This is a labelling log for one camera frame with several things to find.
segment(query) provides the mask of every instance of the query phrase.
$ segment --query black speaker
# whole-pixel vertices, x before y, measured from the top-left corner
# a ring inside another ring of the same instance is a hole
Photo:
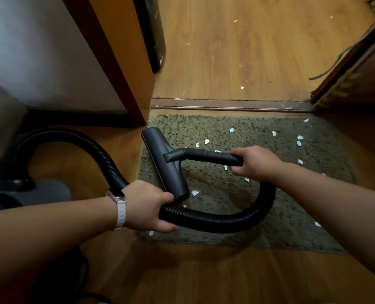
[[[158,0],[134,0],[152,72],[160,71],[166,46]]]

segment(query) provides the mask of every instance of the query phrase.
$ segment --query watch band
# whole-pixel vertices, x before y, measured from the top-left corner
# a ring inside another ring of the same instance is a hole
[[[106,196],[109,196],[117,204],[117,224],[114,230],[118,230],[123,227],[125,222],[125,197],[116,196],[110,190],[107,191]]]

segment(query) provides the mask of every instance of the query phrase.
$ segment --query wooden floor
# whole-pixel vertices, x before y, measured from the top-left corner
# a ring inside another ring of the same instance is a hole
[[[215,111],[178,113],[285,116]],[[342,134],[358,183],[375,189],[375,119],[332,117],[328,121]],[[136,178],[141,129],[71,128],[100,143],[126,179]],[[61,142],[37,148],[30,174],[62,180],[78,197],[103,196],[108,189],[89,155]],[[102,293],[114,303],[375,303],[375,276],[351,256],[148,244],[127,229],[100,235],[81,247],[91,265],[86,289]]]
[[[326,71],[375,20],[363,0],[159,4],[167,53],[153,97],[306,100],[322,81],[308,77]]]

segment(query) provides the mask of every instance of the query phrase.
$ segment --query person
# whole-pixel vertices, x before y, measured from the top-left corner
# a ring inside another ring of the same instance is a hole
[[[271,182],[286,191],[314,219],[375,274],[375,191],[348,184],[281,161],[259,146],[235,148],[243,157],[234,174]],[[179,227],[158,218],[173,195],[134,181],[124,190],[124,227],[170,233]],[[117,205],[109,197],[0,211],[0,290],[36,266],[117,224]]]

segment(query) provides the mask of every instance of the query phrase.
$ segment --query doormat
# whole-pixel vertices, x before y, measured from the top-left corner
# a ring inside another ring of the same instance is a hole
[[[229,152],[231,148],[259,145],[286,162],[297,163],[317,173],[355,183],[349,158],[337,130],[325,120],[310,117],[210,117],[205,115],[159,115],[149,126],[158,127],[173,148],[185,146]],[[298,136],[301,135],[301,146]],[[142,146],[139,178],[163,189],[154,163]],[[215,214],[232,214],[249,207],[259,192],[259,183],[232,174],[223,165],[185,160],[182,168],[190,191],[196,196],[177,205]],[[137,232],[147,241],[177,244],[209,244],[255,248],[288,248],[346,253],[323,227],[288,194],[276,190],[269,214],[253,228],[232,234],[215,234],[181,227],[171,234]]]

